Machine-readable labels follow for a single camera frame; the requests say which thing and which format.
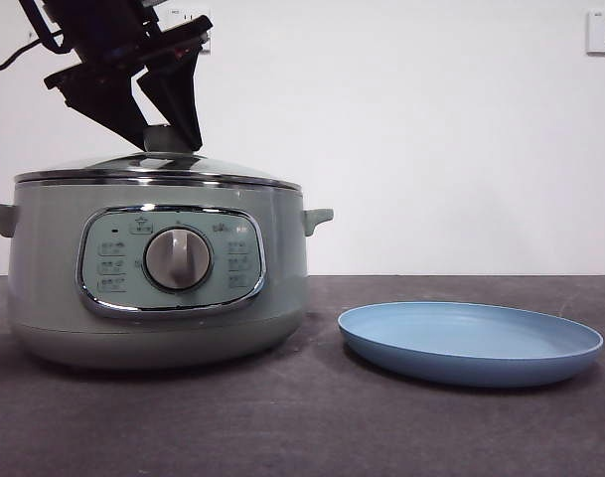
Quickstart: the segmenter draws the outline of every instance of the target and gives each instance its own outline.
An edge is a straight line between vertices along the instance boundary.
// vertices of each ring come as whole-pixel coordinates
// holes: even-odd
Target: glass lid
[[[280,181],[269,174],[229,162],[208,159],[189,153],[142,152],[100,162],[83,161],[53,169],[29,172],[15,177],[15,182],[93,180],[109,183],[112,179],[152,179],[159,181],[216,181],[250,184],[300,191],[300,186]]]

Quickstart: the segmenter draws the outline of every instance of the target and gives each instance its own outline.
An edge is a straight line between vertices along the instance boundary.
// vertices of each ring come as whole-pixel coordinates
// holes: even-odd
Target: dial
[[[145,251],[145,267],[158,285],[170,290],[186,290],[207,275],[212,257],[205,240],[188,229],[169,229],[150,240]]]

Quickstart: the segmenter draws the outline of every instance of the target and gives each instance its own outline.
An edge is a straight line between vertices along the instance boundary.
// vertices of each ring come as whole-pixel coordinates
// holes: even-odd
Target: electric pot
[[[140,153],[16,177],[11,327],[79,367],[210,363],[275,346],[304,315],[306,244],[331,210],[194,154]]]

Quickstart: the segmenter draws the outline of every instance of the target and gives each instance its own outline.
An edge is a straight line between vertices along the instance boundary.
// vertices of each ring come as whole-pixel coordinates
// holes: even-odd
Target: gray tabletop
[[[155,373],[24,354],[0,278],[0,476],[605,476],[605,348],[518,391],[406,379],[344,347],[338,315],[383,301],[531,309],[605,337],[605,277],[313,277],[302,327],[269,352]]]

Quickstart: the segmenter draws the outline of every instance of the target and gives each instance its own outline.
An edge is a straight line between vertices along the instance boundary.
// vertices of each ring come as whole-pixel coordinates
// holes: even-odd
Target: pot base
[[[70,333],[14,323],[29,352],[56,363],[101,370],[157,370],[204,365],[271,348],[300,325],[297,312],[207,329],[154,333]]]

